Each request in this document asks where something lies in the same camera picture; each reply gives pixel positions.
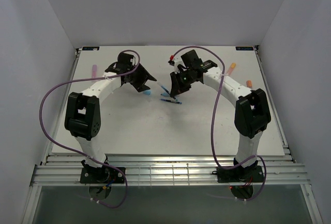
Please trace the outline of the light blue highlighter body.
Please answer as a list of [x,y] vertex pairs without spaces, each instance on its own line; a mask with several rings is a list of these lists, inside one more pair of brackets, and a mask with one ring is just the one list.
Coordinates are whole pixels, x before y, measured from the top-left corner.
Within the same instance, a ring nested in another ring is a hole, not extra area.
[[161,96],[163,96],[163,97],[169,97],[170,95],[165,92],[165,93],[162,93]]

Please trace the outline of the light blue highlighter cap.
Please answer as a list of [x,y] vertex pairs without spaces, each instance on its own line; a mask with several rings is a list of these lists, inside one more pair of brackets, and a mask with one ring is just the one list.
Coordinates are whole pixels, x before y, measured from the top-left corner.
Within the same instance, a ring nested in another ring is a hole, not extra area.
[[144,91],[143,94],[149,96],[149,95],[151,95],[151,91]]

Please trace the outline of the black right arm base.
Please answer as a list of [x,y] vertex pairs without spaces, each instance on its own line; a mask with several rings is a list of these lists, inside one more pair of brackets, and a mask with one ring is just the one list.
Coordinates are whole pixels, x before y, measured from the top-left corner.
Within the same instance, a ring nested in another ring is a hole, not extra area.
[[248,167],[239,166],[232,170],[217,167],[212,175],[217,177],[219,183],[262,183],[264,181],[264,173],[257,160]]

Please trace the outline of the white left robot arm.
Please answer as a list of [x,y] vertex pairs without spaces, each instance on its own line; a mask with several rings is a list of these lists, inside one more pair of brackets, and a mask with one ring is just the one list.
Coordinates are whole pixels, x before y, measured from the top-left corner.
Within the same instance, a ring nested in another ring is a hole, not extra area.
[[84,166],[93,168],[92,177],[98,182],[105,182],[110,176],[109,168],[104,166],[107,157],[96,138],[101,128],[101,104],[127,83],[139,93],[147,91],[147,81],[157,79],[143,67],[136,51],[124,50],[89,88],[68,96],[65,129],[78,141],[85,156]]

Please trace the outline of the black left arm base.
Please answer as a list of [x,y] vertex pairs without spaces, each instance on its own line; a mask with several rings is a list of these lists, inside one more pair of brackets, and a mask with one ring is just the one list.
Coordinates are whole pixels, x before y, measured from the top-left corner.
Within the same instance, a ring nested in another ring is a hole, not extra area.
[[81,161],[83,166],[80,176],[81,184],[123,184],[124,177],[119,175],[119,171],[109,167],[91,167],[85,163],[85,160]]

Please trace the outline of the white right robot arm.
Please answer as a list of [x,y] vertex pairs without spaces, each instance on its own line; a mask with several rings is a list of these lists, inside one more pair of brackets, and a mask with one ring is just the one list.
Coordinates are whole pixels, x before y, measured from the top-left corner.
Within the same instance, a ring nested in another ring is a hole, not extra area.
[[230,168],[239,181],[252,176],[257,161],[260,138],[271,122],[267,95],[264,90],[252,90],[241,85],[211,60],[202,61],[195,46],[180,58],[172,55],[168,63],[174,67],[170,74],[170,96],[175,97],[191,89],[194,82],[201,82],[217,91],[217,99],[223,96],[235,109],[234,125],[239,132],[239,145]]

